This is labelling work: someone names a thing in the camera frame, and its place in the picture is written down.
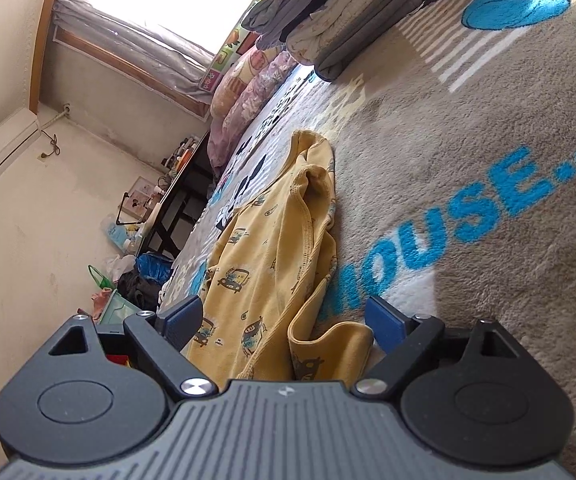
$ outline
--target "yellow garment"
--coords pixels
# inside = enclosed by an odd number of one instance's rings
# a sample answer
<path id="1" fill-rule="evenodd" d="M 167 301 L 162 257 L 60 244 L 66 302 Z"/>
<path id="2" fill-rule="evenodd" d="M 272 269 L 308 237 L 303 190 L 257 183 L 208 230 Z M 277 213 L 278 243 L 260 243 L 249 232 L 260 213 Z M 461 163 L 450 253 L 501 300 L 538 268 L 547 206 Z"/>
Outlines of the yellow garment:
<path id="1" fill-rule="evenodd" d="M 324 137 L 295 132 L 277 179 L 217 241 L 187 357 L 221 388 L 230 378 L 350 384 L 362 373 L 369 327 L 341 322 L 309 340 L 337 266 L 333 168 Z"/>

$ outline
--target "metal screw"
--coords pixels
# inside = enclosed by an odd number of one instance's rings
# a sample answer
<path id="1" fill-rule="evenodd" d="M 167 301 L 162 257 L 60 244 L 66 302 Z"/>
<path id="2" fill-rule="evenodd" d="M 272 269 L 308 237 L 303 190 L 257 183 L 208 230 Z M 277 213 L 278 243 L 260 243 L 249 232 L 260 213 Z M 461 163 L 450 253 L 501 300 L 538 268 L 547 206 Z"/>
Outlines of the metal screw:
<path id="1" fill-rule="evenodd" d="M 201 397 L 212 394 L 214 386 L 207 379 L 195 377 L 193 379 L 187 379 L 181 383 L 181 391 L 186 395 Z"/>
<path id="2" fill-rule="evenodd" d="M 381 379 L 362 379 L 354 387 L 363 395 L 380 395 L 388 389 L 388 385 Z"/>

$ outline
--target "white plastic bag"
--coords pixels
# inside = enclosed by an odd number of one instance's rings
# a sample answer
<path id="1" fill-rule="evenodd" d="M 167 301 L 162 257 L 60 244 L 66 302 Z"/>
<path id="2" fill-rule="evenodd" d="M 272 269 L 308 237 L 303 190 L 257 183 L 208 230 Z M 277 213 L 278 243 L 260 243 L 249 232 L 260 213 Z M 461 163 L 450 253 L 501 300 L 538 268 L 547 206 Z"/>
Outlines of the white plastic bag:
<path id="1" fill-rule="evenodd" d="M 126 254 L 124 257 L 111 256 L 104 262 L 106 264 L 106 276 L 116 284 L 124 272 L 130 272 L 134 269 L 136 261 L 137 258 L 134 254 Z"/>

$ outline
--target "gray curtain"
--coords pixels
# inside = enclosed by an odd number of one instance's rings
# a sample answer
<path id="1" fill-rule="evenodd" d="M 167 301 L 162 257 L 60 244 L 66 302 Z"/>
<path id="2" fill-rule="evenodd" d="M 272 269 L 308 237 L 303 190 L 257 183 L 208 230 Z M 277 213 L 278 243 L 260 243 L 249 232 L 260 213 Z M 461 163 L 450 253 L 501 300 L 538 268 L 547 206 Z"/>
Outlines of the gray curtain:
<path id="1" fill-rule="evenodd" d="M 108 12 L 110 3 L 55 0 L 53 19 L 59 27 L 139 67 L 168 88 L 210 103 L 212 94 L 198 85 L 213 54 L 165 27 L 121 20 Z"/>

